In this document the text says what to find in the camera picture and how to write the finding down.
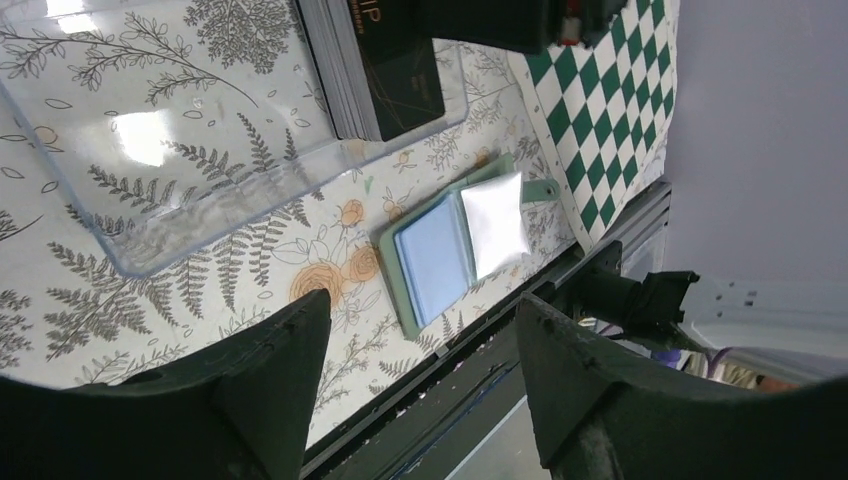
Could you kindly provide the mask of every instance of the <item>clear plastic tray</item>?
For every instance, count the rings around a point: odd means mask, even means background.
[[[467,116],[459,50],[437,41],[445,117],[388,143],[336,139],[292,8],[30,0],[4,10],[0,91],[121,273],[149,275]]]

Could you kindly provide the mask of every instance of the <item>green card holder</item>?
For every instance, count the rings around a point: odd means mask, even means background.
[[[400,322],[403,335],[407,340],[418,338],[422,329],[415,322],[412,299],[406,287],[406,280],[400,264],[400,255],[395,245],[395,235],[415,222],[421,215],[430,211],[445,195],[514,171],[515,161],[512,154],[503,155],[488,165],[448,185],[433,198],[404,215],[380,234],[377,245],[382,259],[383,276],[392,293],[392,300],[395,304],[398,321]],[[522,203],[556,201],[559,199],[559,192],[559,184],[554,179],[546,178],[526,181],[524,182],[521,201]]]

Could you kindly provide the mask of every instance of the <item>table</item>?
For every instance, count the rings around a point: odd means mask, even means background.
[[[0,374],[52,388],[118,383],[328,288],[333,330],[309,444],[319,440],[575,243],[559,202],[525,206],[532,255],[468,292],[415,342],[403,338],[374,233],[499,153],[515,155],[527,178],[550,173],[505,52],[461,48],[465,123],[347,172],[323,195],[298,199],[144,280],[110,267],[0,107]],[[49,126],[36,133],[56,149],[66,143]],[[649,184],[663,161],[661,149],[639,181]]]

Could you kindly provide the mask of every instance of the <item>green checkered cloth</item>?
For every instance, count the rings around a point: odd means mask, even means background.
[[[546,156],[564,173],[555,176],[570,193],[566,211],[584,248],[617,218],[671,117],[676,74],[665,15],[663,0],[638,0],[593,51],[510,57],[531,119],[543,118],[534,128],[555,149],[555,161],[549,149]]]

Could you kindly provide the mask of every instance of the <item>gray floor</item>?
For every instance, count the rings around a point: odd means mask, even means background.
[[[450,480],[550,480],[539,465],[527,397],[448,475]]]

